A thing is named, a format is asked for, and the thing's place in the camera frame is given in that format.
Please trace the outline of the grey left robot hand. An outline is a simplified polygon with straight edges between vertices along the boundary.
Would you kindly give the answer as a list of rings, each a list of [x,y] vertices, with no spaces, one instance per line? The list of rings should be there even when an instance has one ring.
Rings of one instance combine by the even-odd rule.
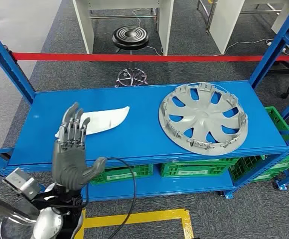
[[[75,102],[63,116],[58,138],[55,141],[52,176],[68,190],[80,190],[103,172],[107,158],[98,157],[92,167],[86,163],[86,136],[90,118],[82,121],[83,110]]]

